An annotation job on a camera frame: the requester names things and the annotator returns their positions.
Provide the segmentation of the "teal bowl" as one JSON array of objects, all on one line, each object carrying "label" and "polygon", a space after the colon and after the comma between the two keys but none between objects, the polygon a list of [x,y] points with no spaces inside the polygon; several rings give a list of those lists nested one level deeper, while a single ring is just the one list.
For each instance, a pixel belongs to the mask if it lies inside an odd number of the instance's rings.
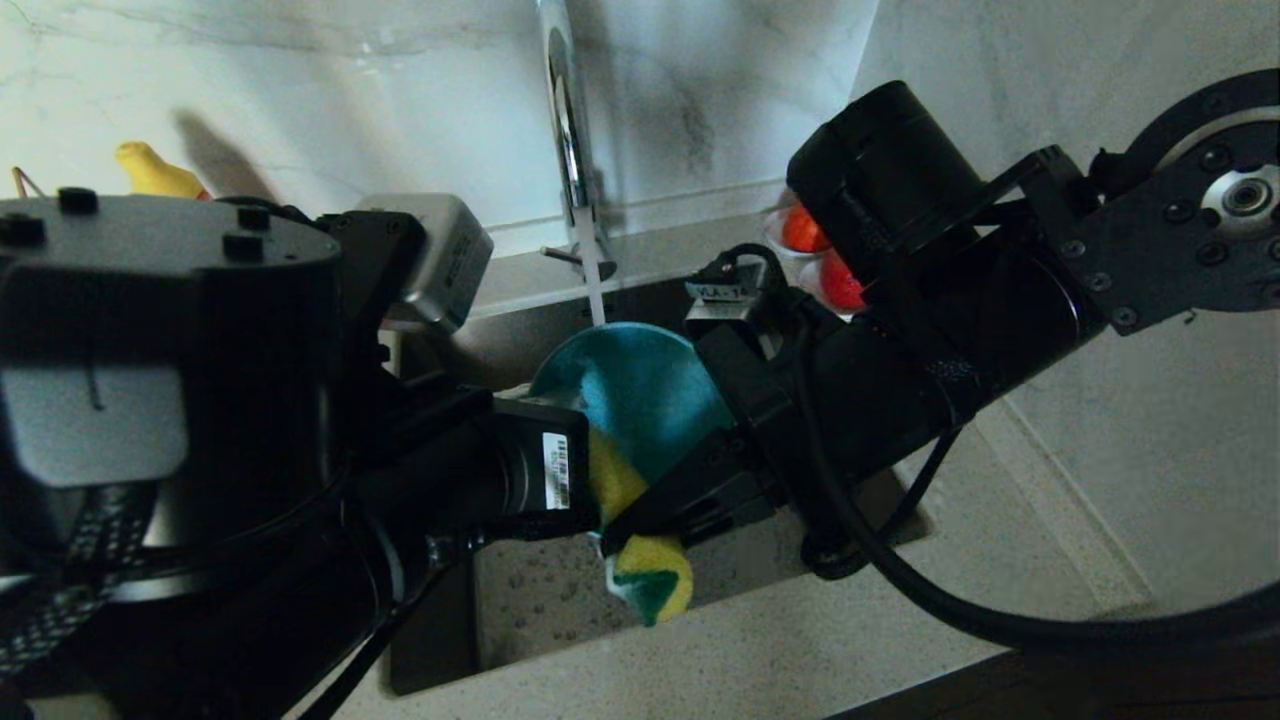
[{"label": "teal bowl", "polygon": [[692,345],[643,323],[582,331],[540,366],[518,400],[579,410],[655,484],[713,430],[735,420]]}]

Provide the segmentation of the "yellow sponge green backing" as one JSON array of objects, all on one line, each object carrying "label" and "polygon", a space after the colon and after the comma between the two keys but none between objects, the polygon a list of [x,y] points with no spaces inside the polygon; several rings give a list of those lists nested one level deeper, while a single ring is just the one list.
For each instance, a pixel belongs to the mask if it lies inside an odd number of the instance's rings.
[{"label": "yellow sponge green backing", "polygon": [[[589,429],[589,487],[599,515],[599,534],[611,528],[648,489],[648,483],[602,430]],[[692,566],[676,536],[632,536],[620,550],[600,550],[608,591],[644,626],[686,612],[692,601]]]}]

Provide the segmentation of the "chrome kitchen faucet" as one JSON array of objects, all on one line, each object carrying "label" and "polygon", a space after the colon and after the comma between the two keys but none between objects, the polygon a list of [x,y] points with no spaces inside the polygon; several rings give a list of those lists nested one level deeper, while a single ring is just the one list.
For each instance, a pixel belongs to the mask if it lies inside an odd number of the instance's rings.
[{"label": "chrome kitchen faucet", "polygon": [[600,190],[593,159],[588,105],[566,0],[532,0],[550,109],[552,138],[561,182],[561,204],[570,247],[563,259],[585,281],[608,281],[617,263],[605,250]]}]

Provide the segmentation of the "orange detergent bottle yellow cap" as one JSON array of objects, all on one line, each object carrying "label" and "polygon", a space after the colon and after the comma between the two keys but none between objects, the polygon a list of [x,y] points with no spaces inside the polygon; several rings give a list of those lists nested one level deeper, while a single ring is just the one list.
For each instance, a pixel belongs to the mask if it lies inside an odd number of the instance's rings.
[{"label": "orange detergent bottle yellow cap", "polygon": [[166,161],[148,143],[129,141],[115,150],[132,193],[207,201],[210,192],[197,176]]}]

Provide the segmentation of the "stainless steel sink basin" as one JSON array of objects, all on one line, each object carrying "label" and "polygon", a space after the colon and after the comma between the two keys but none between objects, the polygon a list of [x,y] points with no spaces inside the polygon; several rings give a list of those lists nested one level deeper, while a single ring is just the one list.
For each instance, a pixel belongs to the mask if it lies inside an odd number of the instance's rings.
[{"label": "stainless steel sink basin", "polygon": [[[507,391],[532,379],[544,357],[590,325],[585,297],[474,313],[453,334],[399,331],[398,370],[411,379],[447,372]],[[803,524],[788,509],[690,551],[692,606],[701,607],[800,577]],[[605,588],[588,536],[502,542],[453,571],[393,639],[381,670],[387,689],[407,696],[553,653],[637,625]]]}]

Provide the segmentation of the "red apple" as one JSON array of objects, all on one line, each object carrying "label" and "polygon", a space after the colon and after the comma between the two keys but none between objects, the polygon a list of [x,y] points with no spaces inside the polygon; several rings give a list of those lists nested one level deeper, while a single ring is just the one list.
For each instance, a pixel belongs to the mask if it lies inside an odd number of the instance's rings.
[{"label": "red apple", "polygon": [[833,249],[823,256],[818,272],[820,293],[833,310],[850,314],[867,307],[863,284]]}]

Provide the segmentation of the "red tomato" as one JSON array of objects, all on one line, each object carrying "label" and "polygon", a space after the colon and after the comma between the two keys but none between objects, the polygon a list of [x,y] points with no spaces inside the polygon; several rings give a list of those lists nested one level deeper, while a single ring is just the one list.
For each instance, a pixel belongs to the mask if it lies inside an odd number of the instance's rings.
[{"label": "red tomato", "polygon": [[805,255],[823,254],[832,247],[826,232],[800,202],[787,210],[780,241],[790,252]]}]

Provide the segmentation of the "running water stream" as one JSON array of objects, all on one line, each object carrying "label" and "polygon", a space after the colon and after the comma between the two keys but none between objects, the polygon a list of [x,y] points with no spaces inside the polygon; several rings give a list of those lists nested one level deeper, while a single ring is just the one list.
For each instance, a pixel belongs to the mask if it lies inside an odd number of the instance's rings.
[{"label": "running water stream", "polygon": [[591,324],[600,327],[607,323],[607,313],[603,292],[603,278],[600,264],[603,254],[596,237],[596,227],[593,210],[586,208],[573,208],[573,229],[579,243],[582,273],[588,286],[588,301],[591,314]]}]

